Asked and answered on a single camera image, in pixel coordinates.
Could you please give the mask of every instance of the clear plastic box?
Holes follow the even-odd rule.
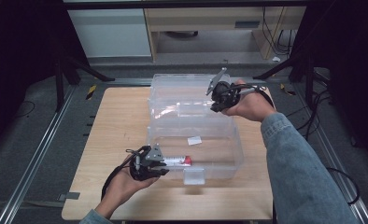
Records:
[[[205,95],[214,76],[154,76],[149,97],[148,144],[159,144],[164,157],[191,158],[191,166],[167,167],[170,172],[163,178],[202,185],[207,179],[234,177],[242,164],[243,150],[233,118],[210,110],[211,95]],[[229,75],[222,80],[231,82]]]

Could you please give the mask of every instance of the denim sleeve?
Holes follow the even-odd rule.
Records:
[[[100,216],[94,209],[92,209],[88,215],[86,215],[79,224],[112,224],[105,217]]]
[[[279,223],[359,223],[314,149],[280,113],[262,122]]]

